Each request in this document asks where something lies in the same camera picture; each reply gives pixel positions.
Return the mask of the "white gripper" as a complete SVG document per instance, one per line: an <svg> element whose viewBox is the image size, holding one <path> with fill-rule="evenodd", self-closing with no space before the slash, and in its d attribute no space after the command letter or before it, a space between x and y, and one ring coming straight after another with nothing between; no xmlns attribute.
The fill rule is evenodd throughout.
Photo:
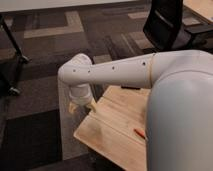
<svg viewBox="0 0 213 171"><path fill-rule="evenodd" d="M89 84L70 86L69 96L73 102L69 103L69 113L74 113L77 109L77 105L85 106L87 104L93 112L96 112L96 102L92 100L93 95Z"/></svg>

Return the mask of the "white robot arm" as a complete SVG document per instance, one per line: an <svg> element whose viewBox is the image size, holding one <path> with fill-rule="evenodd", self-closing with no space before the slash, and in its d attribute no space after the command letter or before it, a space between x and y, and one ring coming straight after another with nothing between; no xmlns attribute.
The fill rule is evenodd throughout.
<svg viewBox="0 0 213 171"><path fill-rule="evenodd" d="M92 84L148 89L148 171L213 171L213 54L155 52L94 64L79 53L58 79L81 106L91 102Z"/></svg>

